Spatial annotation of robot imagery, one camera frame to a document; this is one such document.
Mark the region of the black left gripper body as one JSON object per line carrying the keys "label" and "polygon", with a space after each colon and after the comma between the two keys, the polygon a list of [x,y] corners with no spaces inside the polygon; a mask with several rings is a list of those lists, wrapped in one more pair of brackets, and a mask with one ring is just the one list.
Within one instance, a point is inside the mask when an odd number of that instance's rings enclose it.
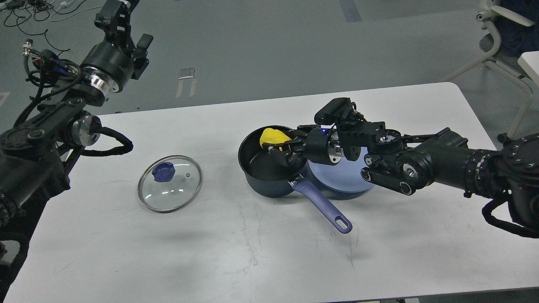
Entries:
{"label": "black left gripper body", "polygon": [[134,72],[133,60],[121,49],[108,42],[100,42],[93,46],[82,63],[83,68],[96,71],[100,78],[107,78],[112,83],[109,90],[114,92],[123,91]]}

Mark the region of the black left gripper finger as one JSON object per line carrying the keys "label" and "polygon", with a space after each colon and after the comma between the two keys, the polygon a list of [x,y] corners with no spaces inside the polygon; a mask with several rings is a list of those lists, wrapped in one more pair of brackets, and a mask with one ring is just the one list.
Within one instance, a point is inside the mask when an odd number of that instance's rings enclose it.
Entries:
{"label": "black left gripper finger", "polygon": [[94,25],[104,31],[104,41],[119,49],[133,49],[131,13],[138,0],[107,0],[96,14]]}
{"label": "black left gripper finger", "polygon": [[148,48],[151,45],[154,37],[149,34],[143,34],[140,40],[137,42],[131,57],[133,59],[133,73],[131,78],[133,80],[139,80],[142,73],[149,65]]}

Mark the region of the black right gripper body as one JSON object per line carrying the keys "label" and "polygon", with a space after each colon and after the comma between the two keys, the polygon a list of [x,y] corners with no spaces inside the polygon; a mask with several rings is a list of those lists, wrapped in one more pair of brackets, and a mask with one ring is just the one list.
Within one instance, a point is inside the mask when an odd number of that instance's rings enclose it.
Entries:
{"label": "black right gripper body", "polygon": [[336,165],[329,155],[331,135],[327,128],[313,128],[306,138],[304,157],[313,163]]}

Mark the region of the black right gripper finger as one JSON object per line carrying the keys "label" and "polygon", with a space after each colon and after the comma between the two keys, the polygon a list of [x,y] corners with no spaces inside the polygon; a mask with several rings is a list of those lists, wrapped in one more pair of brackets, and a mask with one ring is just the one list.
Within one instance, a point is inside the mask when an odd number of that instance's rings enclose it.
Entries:
{"label": "black right gripper finger", "polygon": [[286,136],[288,139],[279,139],[278,145],[286,145],[286,142],[300,140],[305,143],[306,146],[316,146],[321,144],[321,133],[320,126],[316,124],[311,125],[300,125],[296,128],[290,128],[286,126],[278,126],[278,129]]}
{"label": "black right gripper finger", "polygon": [[283,167],[304,167],[307,159],[304,157],[305,145],[269,146],[271,160]]}

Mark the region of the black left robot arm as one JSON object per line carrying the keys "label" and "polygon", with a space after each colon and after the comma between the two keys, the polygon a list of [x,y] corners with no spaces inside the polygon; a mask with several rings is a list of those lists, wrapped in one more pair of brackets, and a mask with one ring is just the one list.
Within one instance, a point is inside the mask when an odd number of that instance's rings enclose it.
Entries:
{"label": "black left robot arm", "polygon": [[13,127],[1,134],[1,300],[21,270],[29,242],[47,202],[69,190],[69,173],[79,157],[129,153],[133,143],[101,125],[86,106],[102,106],[108,93],[140,78],[153,36],[134,44],[131,13],[137,0],[108,0],[94,24],[104,40],[81,64],[51,50],[23,45],[27,80],[38,88]]}

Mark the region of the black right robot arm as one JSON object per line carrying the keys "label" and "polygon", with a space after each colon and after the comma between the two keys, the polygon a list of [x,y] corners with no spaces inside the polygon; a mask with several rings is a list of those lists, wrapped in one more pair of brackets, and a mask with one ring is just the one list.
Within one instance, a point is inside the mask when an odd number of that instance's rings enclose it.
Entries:
{"label": "black right robot arm", "polygon": [[487,223],[538,238],[537,134],[507,138],[502,150],[470,149],[468,140],[450,128],[403,136],[384,122],[369,122],[350,98],[334,98],[314,121],[292,130],[265,129],[260,146],[287,167],[299,158],[323,165],[356,161],[364,147],[366,168],[360,174],[365,181],[406,195],[440,183],[464,190],[466,198],[489,198],[482,209]]}

